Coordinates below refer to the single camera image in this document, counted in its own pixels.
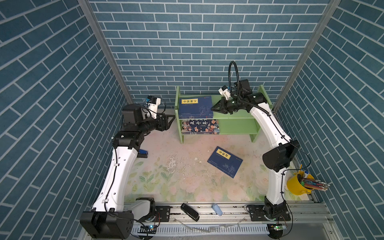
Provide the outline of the illustrated cartoon cover book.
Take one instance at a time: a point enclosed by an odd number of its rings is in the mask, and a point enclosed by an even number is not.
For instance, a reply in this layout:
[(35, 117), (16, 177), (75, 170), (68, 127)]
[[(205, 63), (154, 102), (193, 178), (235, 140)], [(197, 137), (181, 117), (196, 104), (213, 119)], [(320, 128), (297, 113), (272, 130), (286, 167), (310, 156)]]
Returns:
[(219, 121), (215, 119), (191, 119), (182, 121), (182, 135), (219, 135)]

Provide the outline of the small blue book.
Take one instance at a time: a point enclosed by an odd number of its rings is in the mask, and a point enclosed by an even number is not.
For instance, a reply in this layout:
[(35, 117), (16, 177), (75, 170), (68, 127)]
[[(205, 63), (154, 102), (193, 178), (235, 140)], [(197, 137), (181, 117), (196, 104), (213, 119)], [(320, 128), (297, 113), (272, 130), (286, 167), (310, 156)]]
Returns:
[(216, 147), (207, 162), (234, 179), (243, 160), (227, 150)]

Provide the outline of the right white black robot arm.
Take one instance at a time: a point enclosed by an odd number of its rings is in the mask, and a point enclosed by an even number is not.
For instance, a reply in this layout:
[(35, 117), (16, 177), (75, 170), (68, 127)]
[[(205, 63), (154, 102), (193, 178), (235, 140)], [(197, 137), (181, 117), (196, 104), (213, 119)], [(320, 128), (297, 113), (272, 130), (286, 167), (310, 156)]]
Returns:
[(266, 135), (270, 149), (263, 154), (263, 162), (269, 170), (269, 183), (265, 197), (265, 210), (272, 213), (286, 206), (284, 184), (294, 156), (300, 148), (278, 123), (270, 108), (270, 100), (262, 93), (253, 93), (248, 80), (238, 80), (234, 88), (219, 89), (221, 99), (211, 108), (213, 112), (233, 114), (245, 110), (256, 120)]

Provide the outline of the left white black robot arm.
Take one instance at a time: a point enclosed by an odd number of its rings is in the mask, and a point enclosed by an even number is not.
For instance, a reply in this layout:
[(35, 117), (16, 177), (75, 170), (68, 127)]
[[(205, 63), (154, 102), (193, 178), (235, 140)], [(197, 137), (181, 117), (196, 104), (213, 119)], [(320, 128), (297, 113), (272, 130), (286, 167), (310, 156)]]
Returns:
[(113, 138), (113, 151), (104, 185), (90, 211), (82, 212), (80, 224), (94, 239), (127, 239), (134, 224), (142, 226), (143, 239), (149, 239), (145, 220), (159, 221), (154, 198), (138, 198), (125, 206), (128, 178), (140, 153), (141, 144), (152, 131), (167, 131), (175, 120), (174, 115), (157, 113), (157, 106), (130, 104), (122, 109), (122, 125)]

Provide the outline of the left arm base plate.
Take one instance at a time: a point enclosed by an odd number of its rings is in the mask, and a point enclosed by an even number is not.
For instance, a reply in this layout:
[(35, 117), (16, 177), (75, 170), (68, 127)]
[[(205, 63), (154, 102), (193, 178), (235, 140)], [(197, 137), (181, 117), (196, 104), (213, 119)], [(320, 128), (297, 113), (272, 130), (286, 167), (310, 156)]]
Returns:
[(151, 211), (147, 216), (140, 219), (140, 222), (146, 223), (162, 223), (169, 222), (171, 215), (170, 206), (156, 206), (154, 211)]

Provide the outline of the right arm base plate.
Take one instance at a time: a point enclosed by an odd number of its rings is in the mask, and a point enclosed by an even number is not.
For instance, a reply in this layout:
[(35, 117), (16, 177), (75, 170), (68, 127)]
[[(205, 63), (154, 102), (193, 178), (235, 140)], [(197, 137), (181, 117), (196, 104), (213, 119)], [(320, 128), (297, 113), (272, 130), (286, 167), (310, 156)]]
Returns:
[(252, 222), (273, 222), (273, 221), (290, 221), (291, 214), (286, 203), (280, 205), (247, 205), (246, 211), (249, 213)]

